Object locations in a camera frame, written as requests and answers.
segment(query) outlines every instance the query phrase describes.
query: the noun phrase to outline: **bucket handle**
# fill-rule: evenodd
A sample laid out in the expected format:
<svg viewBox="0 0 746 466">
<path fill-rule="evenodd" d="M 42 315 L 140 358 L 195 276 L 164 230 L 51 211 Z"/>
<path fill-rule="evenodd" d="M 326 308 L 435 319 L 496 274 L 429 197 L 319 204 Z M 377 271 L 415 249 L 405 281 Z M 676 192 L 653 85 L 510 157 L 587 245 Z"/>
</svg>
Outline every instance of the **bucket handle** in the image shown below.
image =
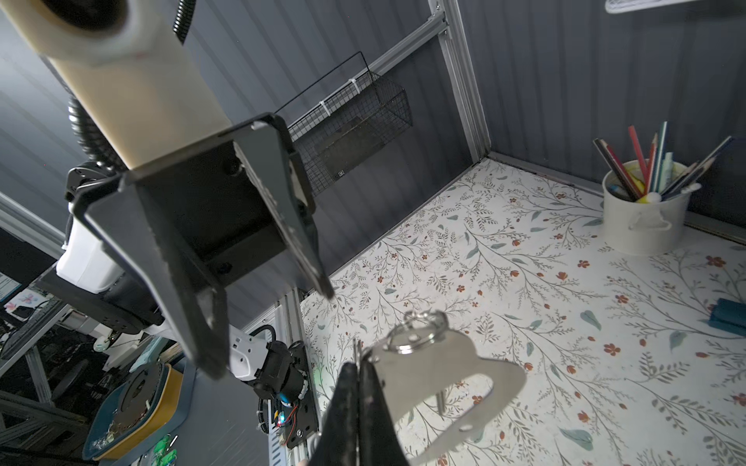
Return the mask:
<svg viewBox="0 0 746 466">
<path fill-rule="evenodd" d="M 642 217 L 641 212 L 637 212 L 634 216 L 634 218 L 630 221 L 629 225 L 627 225 L 627 228 L 630 229 L 630 231 L 666 231 L 670 230 L 673 224 L 663 218 L 663 213 L 658 209 L 658 218 L 663 223 L 662 225 L 658 227 L 638 227 L 637 222 L 640 221 L 640 218 Z"/>
</svg>

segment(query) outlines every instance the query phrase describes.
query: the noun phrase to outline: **teal cloth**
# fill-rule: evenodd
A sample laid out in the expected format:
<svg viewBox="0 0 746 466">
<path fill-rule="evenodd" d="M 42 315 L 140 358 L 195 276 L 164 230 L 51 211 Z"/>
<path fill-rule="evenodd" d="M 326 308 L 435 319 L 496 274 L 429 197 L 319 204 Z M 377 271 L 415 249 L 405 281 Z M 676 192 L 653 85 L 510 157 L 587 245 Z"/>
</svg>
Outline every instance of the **teal cloth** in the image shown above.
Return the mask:
<svg viewBox="0 0 746 466">
<path fill-rule="evenodd" d="M 746 304 L 720 298 L 707 323 L 712 328 L 746 336 Z"/>
</svg>

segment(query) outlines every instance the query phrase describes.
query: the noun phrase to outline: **pencil holder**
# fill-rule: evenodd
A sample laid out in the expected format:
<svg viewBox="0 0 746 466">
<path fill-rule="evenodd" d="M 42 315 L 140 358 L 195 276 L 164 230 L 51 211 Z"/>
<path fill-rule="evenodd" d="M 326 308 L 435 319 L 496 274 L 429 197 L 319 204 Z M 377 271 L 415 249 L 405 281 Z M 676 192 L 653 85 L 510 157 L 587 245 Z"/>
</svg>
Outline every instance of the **pencil holder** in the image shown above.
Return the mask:
<svg viewBox="0 0 746 466">
<path fill-rule="evenodd" d="M 636 160 L 624 167 L 642 179 Z M 673 176 L 686 167 L 675 163 Z M 621 186 L 613 171 L 606 174 L 604 186 L 604 240 L 619 252 L 633 256 L 655 256 L 676 248 L 684 231 L 684 215 L 691 194 L 677 195 L 658 204 L 638 204 L 617 198 L 609 191 L 611 185 Z"/>
</svg>

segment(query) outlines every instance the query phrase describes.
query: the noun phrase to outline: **metal tool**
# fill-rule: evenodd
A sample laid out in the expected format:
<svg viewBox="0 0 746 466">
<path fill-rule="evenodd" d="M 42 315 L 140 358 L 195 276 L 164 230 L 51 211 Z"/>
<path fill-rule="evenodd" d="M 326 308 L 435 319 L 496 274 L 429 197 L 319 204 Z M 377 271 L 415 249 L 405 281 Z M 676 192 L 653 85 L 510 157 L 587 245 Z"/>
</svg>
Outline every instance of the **metal tool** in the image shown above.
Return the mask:
<svg viewBox="0 0 746 466">
<path fill-rule="evenodd" d="M 393 420 L 401 419 L 434 394 L 442 413 L 445 410 L 442 390 L 466 377 L 483 374 L 492 380 L 492 390 L 482 402 L 454 420 L 410 460 L 412 465 L 434 461 L 468 440 L 497 416 L 526 383 L 526 374 L 520 366 L 477 356 L 471 339 L 448 328 L 448 317 L 440 311 L 406 314 L 404 322 L 370 347 L 362 359 L 373 364 Z"/>
</svg>

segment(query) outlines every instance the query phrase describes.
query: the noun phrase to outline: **table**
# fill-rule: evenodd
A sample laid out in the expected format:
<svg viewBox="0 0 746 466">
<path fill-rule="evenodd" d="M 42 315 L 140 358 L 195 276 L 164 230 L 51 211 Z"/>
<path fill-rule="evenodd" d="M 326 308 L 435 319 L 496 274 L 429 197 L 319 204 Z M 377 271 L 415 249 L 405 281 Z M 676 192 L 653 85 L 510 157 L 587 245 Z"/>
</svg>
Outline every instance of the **table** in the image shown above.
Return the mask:
<svg viewBox="0 0 746 466">
<path fill-rule="evenodd" d="M 301 303 L 326 410 L 352 343 L 439 309 L 481 356 L 524 367 L 514 403 L 437 466 L 746 464 L 746 339 L 704 323 L 744 301 L 746 248 L 687 228 L 662 256 L 601 238 L 602 198 L 483 160 Z M 478 404 L 471 377 L 398 420 L 408 456 Z"/>
</svg>

